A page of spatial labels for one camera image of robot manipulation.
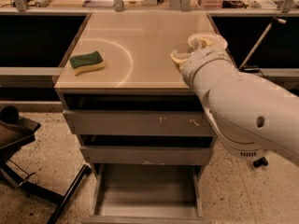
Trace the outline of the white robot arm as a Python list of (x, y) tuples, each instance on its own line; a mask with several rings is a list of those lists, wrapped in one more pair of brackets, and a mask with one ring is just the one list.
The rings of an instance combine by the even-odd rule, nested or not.
[(191, 52), (173, 50), (171, 59), (226, 150), (241, 159), (273, 151), (298, 164), (299, 97), (239, 71), (219, 35), (196, 34), (189, 45)]

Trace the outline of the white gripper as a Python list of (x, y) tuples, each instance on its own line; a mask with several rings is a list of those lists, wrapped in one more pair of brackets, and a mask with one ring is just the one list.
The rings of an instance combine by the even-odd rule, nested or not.
[(210, 47), (213, 42), (208, 38), (197, 37), (194, 39), (194, 51), (190, 53), (179, 53), (174, 49), (171, 54), (171, 60), (181, 74), (185, 82), (192, 82), (196, 73), (205, 65), (215, 62), (221, 64), (232, 64), (232, 60), (227, 52), (220, 47)]

